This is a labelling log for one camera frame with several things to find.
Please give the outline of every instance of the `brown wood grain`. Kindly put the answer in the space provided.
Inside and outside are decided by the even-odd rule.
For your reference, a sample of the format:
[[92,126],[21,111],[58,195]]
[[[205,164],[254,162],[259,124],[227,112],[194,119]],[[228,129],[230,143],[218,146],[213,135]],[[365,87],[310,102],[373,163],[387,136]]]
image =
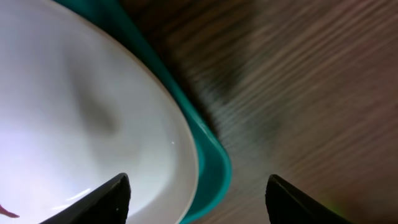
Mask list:
[[229,152],[196,223],[268,223],[276,173],[358,223],[398,223],[398,1],[121,0]]

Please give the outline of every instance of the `white dish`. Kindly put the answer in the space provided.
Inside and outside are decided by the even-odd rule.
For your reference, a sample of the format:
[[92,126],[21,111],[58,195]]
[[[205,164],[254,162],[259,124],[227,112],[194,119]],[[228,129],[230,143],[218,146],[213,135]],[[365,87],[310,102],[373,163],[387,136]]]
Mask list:
[[50,1],[0,1],[0,205],[39,223],[120,172],[127,223],[177,223],[198,160],[178,106],[135,56]]

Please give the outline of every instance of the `green tray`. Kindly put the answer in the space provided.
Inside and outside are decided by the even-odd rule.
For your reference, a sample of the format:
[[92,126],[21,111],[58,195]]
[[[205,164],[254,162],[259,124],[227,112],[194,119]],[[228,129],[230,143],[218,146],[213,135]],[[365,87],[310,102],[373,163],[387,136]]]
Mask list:
[[199,159],[199,181],[193,203],[181,223],[192,222],[225,196],[232,177],[229,157],[202,117],[130,20],[118,0],[55,0],[103,29],[138,57],[174,97],[188,121]]

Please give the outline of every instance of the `teal container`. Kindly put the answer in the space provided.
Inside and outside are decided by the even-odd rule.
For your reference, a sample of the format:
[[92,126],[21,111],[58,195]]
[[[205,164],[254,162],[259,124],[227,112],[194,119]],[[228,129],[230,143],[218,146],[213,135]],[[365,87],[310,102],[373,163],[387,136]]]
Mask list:
[[204,216],[223,199],[232,178],[231,161],[220,142],[124,12],[118,0],[55,1],[92,22],[123,44],[157,76],[174,97],[188,121],[199,159],[197,192],[181,223],[189,223]]

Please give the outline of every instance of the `black object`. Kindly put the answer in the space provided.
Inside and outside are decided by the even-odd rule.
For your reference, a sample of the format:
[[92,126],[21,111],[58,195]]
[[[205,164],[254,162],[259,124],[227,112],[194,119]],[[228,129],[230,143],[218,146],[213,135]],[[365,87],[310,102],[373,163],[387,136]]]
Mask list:
[[42,224],[126,223],[130,184],[121,173]]
[[348,224],[278,175],[268,179],[266,205],[271,224]]

